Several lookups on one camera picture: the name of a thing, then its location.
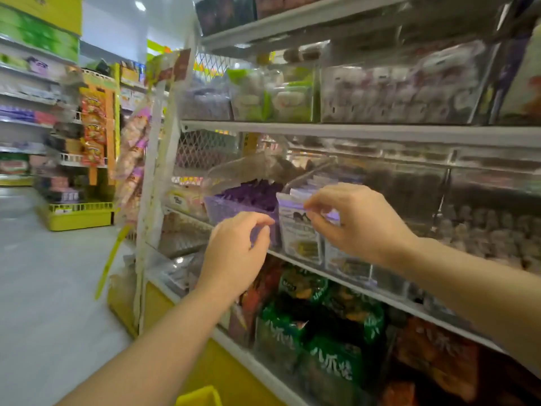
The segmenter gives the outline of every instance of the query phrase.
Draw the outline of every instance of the yellow sign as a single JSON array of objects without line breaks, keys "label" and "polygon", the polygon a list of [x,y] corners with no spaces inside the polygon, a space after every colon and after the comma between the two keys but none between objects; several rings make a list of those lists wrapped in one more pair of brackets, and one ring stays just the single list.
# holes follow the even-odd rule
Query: yellow sign
[{"label": "yellow sign", "polygon": [[0,3],[82,35],[83,0],[0,0]]}]

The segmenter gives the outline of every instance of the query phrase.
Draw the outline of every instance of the ceiling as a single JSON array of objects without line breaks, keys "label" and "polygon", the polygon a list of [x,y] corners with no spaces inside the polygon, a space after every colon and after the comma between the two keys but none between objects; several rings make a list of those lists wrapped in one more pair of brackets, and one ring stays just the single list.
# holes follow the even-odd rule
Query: ceiling
[{"label": "ceiling", "polygon": [[194,16],[192,0],[139,0],[147,8],[145,13],[135,7],[135,0],[84,1],[120,20],[130,23],[140,21],[142,25],[148,23],[156,30],[180,40],[184,40]]}]

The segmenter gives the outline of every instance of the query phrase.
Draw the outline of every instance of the hand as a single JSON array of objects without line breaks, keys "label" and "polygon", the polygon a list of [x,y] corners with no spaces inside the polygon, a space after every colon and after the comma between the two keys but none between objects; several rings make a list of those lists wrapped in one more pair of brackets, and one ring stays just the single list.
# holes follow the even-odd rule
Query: hand
[{"label": "hand", "polygon": [[[394,269],[418,241],[383,195],[363,185],[325,186],[304,207],[316,231],[331,244],[371,264]],[[332,209],[340,213],[340,226],[321,215]]]},{"label": "hand", "polygon": [[[271,244],[274,219],[257,212],[240,212],[220,222],[212,231],[197,289],[213,293],[230,306],[258,275]],[[252,247],[250,232],[263,226]]]}]

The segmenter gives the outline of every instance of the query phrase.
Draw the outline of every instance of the forearm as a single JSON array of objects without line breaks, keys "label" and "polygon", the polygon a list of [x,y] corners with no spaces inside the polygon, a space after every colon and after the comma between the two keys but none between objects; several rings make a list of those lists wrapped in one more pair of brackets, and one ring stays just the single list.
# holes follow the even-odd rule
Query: forearm
[{"label": "forearm", "polygon": [[491,336],[519,361],[541,369],[541,278],[421,238],[402,276]]},{"label": "forearm", "polygon": [[57,406],[169,406],[228,307],[196,290]]}]

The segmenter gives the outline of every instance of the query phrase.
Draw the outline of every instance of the ceiling light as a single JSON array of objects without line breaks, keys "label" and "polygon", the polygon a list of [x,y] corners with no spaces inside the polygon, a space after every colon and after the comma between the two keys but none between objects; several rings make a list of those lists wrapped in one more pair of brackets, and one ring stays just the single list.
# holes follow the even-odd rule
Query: ceiling light
[{"label": "ceiling light", "polygon": [[145,7],[145,5],[140,2],[139,0],[135,0],[135,6],[140,10],[140,11],[146,11],[147,8]]}]

